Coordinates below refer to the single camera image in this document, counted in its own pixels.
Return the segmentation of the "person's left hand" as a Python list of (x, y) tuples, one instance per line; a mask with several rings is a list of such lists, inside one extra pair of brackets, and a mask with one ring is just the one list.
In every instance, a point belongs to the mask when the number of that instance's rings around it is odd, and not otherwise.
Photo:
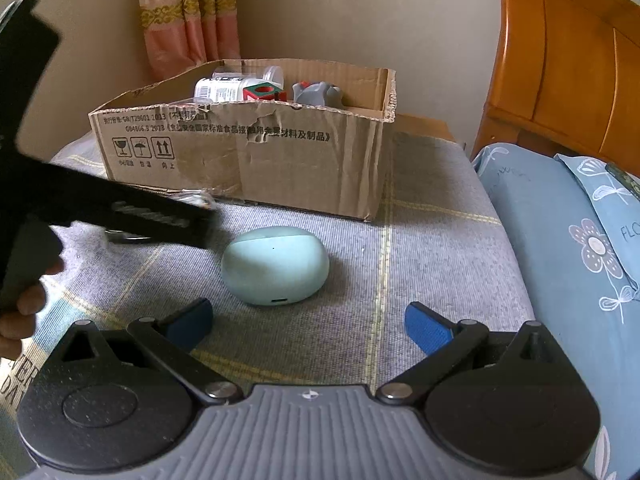
[(23, 340), (34, 336), (36, 315), (47, 303), (47, 293), (40, 281), (27, 287), (17, 298), (16, 306), (1, 315), (0, 356), (15, 361), (23, 351)]

